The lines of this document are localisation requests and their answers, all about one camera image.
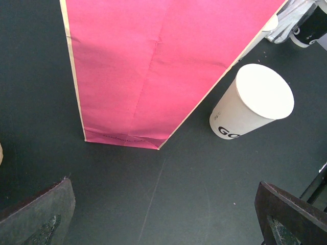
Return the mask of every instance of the paper bag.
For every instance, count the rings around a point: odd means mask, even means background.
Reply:
[[[283,2],[60,0],[85,140],[159,149]]]

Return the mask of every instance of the cup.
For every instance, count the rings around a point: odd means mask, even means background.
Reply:
[[[300,47],[309,47],[327,33],[327,0],[318,3],[313,14],[291,35],[291,40]]]
[[[260,34],[257,35],[255,40],[253,40],[250,46],[244,51],[241,55],[241,60],[244,56],[246,56],[262,39],[264,39],[272,30],[276,29],[278,26],[278,17],[277,15],[273,15],[272,18],[265,24]]]
[[[258,64],[244,65],[214,108],[209,122],[215,134],[235,139],[291,114],[291,88],[274,70]]]

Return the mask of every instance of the white paper cup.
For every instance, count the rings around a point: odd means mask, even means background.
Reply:
[[[234,139],[287,117],[293,108],[291,88],[278,73],[263,65],[248,64],[240,68],[209,122],[219,137]]]
[[[278,17],[273,15],[272,18],[265,24],[259,35],[252,41],[250,46],[241,55],[240,60],[246,56],[262,39],[264,39],[271,31],[275,30],[278,26]]]

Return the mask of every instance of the table surface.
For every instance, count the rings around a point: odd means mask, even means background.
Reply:
[[[76,209],[65,244],[261,244],[259,181],[299,196],[327,159],[327,52],[263,40],[160,151],[86,143],[59,1],[2,4],[0,209],[70,177]],[[293,113],[238,139],[210,113],[248,63],[289,83]]]

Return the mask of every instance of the pink paper bag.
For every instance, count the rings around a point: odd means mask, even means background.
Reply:
[[[85,140],[159,149],[283,2],[60,0]]]

